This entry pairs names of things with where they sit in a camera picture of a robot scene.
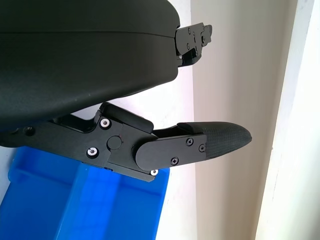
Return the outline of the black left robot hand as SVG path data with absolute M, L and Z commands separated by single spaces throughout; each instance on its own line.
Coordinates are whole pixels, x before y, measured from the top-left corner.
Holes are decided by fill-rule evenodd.
M 155 129 L 111 104 L 173 81 L 211 41 L 167 0 L 3 0 L 0 144 L 31 147 L 151 182 L 252 141 L 230 122 Z

